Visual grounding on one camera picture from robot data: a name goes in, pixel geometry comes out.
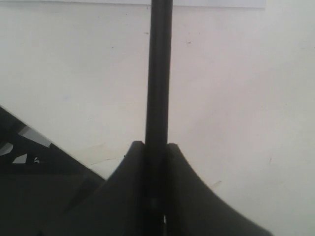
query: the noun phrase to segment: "dark object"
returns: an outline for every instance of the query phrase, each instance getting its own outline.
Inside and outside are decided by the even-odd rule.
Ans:
[[[14,145],[14,155],[0,156],[0,215],[9,215],[0,235],[271,235],[220,200],[167,145],[171,19],[172,0],[153,0],[146,144],[134,142],[106,182],[56,146],[0,129]],[[12,164],[23,153],[30,161]]]

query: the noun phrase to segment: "white surface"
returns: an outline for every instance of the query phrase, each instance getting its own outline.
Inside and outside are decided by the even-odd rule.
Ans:
[[[169,140],[276,236],[315,234],[314,10],[174,9]],[[1,2],[0,104],[87,165],[122,158],[144,139],[149,25],[146,6]]]
[[[151,5],[151,0],[54,0],[54,1]],[[177,5],[177,6],[214,6],[214,7],[265,7],[266,0],[174,0],[174,5]]]

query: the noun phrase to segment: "black stand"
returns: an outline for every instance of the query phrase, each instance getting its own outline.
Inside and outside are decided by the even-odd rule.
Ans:
[[[134,142],[106,182],[57,148],[46,148],[1,130],[19,154],[31,153],[41,163],[13,168],[14,158],[7,156],[0,169],[6,186],[23,186],[16,176],[28,175],[34,182],[37,175],[37,181],[46,176],[37,183],[46,193],[64,192],[64,201],[59,199],[58,207],[46,206],[49,216],[36,210],[40,205],[33,205],[37,214],[31,215],[40,223],[28,221],[32,234],[12,234],[7,229],[1,235],[36,235],[36,229],[38,236],[271,235],[220,200],[196,175],[178,146],[167,144],[171,22],[172,0],[153,0],[146,144]],[[15,178],[14,183],[8,184],[8,176]],[[54,184],[55,191],[45,187],[47,184]],[[55,204],[55,200],[50,199],[49,204]]]

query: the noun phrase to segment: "white paper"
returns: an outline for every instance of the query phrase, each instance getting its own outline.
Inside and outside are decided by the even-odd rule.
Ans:
[[[145,4],[150,5],[151,0],[54,0],[65,2],[90,2],[113,4]],[[176,6],[212,6],[212,7],[254,7],[264,8],[266,0],[174,0]]]

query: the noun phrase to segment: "black pole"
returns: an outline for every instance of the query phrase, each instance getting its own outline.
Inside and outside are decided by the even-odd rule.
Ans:
[[[173,0],[152,0],[146,123],[144,235],[162,235]]]

